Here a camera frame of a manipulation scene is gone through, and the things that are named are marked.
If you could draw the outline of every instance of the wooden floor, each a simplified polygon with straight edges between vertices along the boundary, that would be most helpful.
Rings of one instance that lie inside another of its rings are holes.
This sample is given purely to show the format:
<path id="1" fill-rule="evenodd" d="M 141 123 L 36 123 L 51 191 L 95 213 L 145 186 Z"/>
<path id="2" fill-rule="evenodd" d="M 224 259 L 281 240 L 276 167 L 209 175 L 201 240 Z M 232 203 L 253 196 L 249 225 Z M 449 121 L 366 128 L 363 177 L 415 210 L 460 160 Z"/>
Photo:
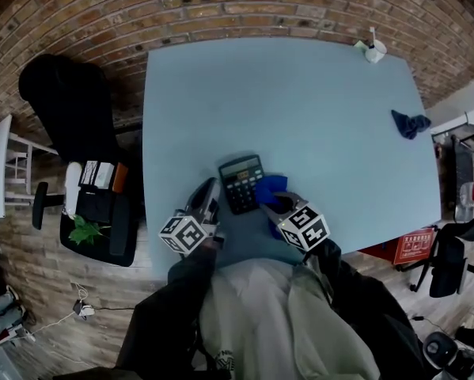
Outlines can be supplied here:
<path id="1" fill-rule="evenodd" d="M 52 187 L 59 187 L 63 169 L 44 162 L 34 176 L 37 180 L 49 181 Z M 107 307 L 133 306 L 163 284 L 150 279 L 154 262 L 147 251 L 145 223 L 140 227 L 134 264 L 130 268 L 119 268 L 62 247 L 58 238 L 59 213 L 59 208 L 50 210 L 44 216 L 41 231 L 31 226 L 30 208 L 10 208 L 6 218 L 0 219 L 0 265 L 7 282 L 15 287 L 36 317 L 35 325 L 26 325 L 30 330 L 57 322 L 71 312 L 78 296 L 76 283 L 89 292 L 87 302 Z M 474 243 L 467 247 L 467 254 L 474 262 Z M 381 279 L 411 317 L 424 315 L 449 332 L 471 319 L 474 277 L 467 282 L 464 294 L 433 299 L 428 296 L 428 280 L 419 293 L 408 290 L 409 283 L 417 280 L 419 271 L 398 273 L 388 262 L 361 253 L 348 254 L 345 259 L 361 273 Z M 131 311 L 105 310 L 97 311 L 87 321 L 72 316 L 38 332 L 35 343 L 23 339 L 16 341 L 16 346 L 7 344 L 6 352 L 24 379 L 47 379 L 54 374 L 94 366 L 111 367 L 130 318 Z M 414 325 L 421 338 L 435 330 L 426 321 Z"/>

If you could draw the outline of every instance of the office chair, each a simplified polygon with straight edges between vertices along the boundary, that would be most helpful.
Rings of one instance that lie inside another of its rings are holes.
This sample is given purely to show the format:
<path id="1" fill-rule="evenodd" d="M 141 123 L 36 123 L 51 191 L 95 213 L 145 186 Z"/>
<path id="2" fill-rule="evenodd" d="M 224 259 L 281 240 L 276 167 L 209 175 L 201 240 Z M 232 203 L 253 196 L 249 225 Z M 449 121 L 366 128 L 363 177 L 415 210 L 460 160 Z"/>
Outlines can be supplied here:
<path id="1" fill-rule="evenodd" d="M 410 286 L 411 291 L 418 291 L 432 266 L 431 297 L 441 298 L 462 292 L 467 272 L 474 274 L 474 266 L 465 257 L 465 245 L 461 239 L 474 242 L 474 219 L 463 224 L 446 224 L 438 231 L 428 259 L 406 268 L 396 267 L 399 272 L 408 272 L 423 266 L 419 282 Z"/>
<path id="2" fill-rule="evenodd" d="M 87 161 L 99 161 L 117 165 L 120 162 L 128 167 L 122 193 L 110 190 L 90 193 L 108 197 L 111 226 L 108 237 L 98 236 L 94 245 L 76 245 L 68 238 L 74 220 L 66 213 L 61 215 L 59 235 L 61 243 L 76 253 L 120 266 L 131 265 L 135 257 L 142 173 L 139 162 L 117 143 L 110 89 L 103 72 L 92 63 L 73 63 L 62 56 L 41 55 L 21 72 L 19 92 L 40 118 L 53 147 L 66 163 L 84 165 Z M 47 189 L 47 183 L 42 182 L 35 194 L 32 224 L 38 230 L 44 208 L 64 202 L 64 196 L 49 196 Z"/>

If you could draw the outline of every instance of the blue rag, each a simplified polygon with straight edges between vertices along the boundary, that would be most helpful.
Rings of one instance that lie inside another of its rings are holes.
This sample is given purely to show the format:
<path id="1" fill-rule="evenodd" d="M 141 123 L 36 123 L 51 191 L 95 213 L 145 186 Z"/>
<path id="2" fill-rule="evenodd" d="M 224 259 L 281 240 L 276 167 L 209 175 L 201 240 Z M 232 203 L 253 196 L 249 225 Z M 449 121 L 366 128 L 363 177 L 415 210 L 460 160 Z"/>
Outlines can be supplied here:
<path id="1" fill-rule="evenodd" d="M 254 196 L 258 204 L 278 204 L 280 201 L 274 196 L 274 193 L 287 192 L 286 176 L 265 176 L 256 184 Z M 268 220 L 271 236 L 275 239 L 282 240 L 283 236 L 277 231 L 275 224 Z"/>
<path id="2" fill-rule="evenodd" d="M 410 117 L 395 110 L 392 110 L 392 116 L 399 133 L 407 139 L 414 139 L 418 132 L 425 131 L 432 124 L 425 116 Z"/>

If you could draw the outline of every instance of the light blue tabletop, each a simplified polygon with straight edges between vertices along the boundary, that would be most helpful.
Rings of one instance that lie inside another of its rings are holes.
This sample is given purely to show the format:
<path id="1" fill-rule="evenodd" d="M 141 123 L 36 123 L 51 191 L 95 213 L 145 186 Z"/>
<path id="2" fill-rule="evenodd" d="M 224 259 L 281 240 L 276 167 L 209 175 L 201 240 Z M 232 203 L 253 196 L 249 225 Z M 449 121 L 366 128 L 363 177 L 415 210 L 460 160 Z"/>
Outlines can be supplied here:
<path id="1" fill-rule="evenodd" d="M 400 136 L 390 110 L 423 105 L 402 59 L 370 64 L 354 47 L 317 40 L 246 38 L 184 44 L 149 53 L 143 172 L 155 278 L 179 260 L 157 236 L 176 208 L 218 166 L 258 154 L 267 174 L 324 214 L 343 252 L 376 245 L 441 218 L 428 132 Z M 262 211 L 232 215 L 220 264 L 249 257 L 295 262 Z"/>

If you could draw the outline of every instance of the wall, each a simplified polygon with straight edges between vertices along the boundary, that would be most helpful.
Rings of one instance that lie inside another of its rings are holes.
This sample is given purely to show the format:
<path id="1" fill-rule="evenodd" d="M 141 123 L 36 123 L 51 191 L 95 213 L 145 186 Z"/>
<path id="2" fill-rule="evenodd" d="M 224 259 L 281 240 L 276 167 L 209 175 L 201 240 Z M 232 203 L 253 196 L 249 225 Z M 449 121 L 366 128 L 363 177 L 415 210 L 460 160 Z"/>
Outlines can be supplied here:
<path id="1" fill-rule="evenodd" d="M 100 65 L 122 125 L 141 119 L 150 49 L 241 36 L 353 44 L 371 25 L 409 62 L 425 107 L 474 79 L 474 0 L 0 0 L 0 119 L 13 113 L 21 133 L 47 140 L 17 91 L 44 52 Z"/>
<path id="2" fill-rule="evenodd" d="M 462 124 L 468 120 L 470 124 L 474 125 L 474 80 L 463 89 L 429 108 L 427 115 L 432 120 L 434 127 L 443 125 L 453 127 L 454 120 L 460 120 Z"/>

